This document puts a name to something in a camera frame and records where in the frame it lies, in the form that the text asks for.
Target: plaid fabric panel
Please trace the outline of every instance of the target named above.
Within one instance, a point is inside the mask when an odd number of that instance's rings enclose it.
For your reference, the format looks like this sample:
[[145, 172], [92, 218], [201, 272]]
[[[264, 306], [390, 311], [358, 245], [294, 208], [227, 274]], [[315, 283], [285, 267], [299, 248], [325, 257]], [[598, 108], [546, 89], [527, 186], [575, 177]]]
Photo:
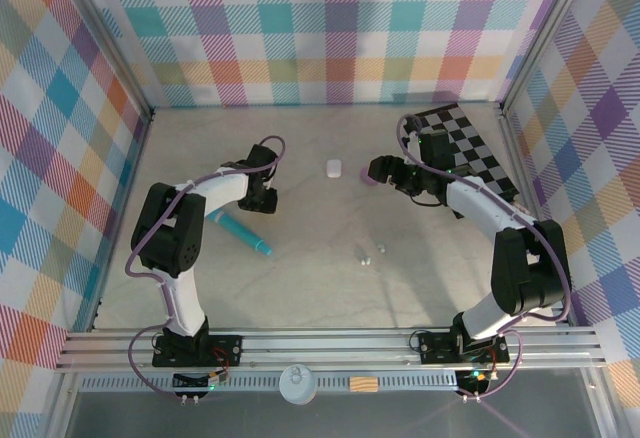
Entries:
[[226, 106], [495, 100], [551, 0], [96, 3], [151, 101]]
[[0, 23], [0, 436], [30, 437], [142, 123], [70, 0], [0, 0]]
[[543, 212], [565, 231], [576, 314], [598, 329], [636, 417], [639, 83], [640, 0], [575, 0], [514, 118]]

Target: small white object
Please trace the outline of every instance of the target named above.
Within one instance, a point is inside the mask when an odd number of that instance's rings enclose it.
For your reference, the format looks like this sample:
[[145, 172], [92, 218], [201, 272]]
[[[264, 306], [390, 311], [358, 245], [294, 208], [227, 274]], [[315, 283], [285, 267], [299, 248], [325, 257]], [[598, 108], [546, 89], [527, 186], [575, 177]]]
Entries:
[[280, 393], [289, 403], [306, 405], [316, 396], [316, 379], [304, 365], [291, 365], [280, 375]]
[[342, 162], [340, 160], [327, 160], [327, 176], [340, 178], [342, 175]]

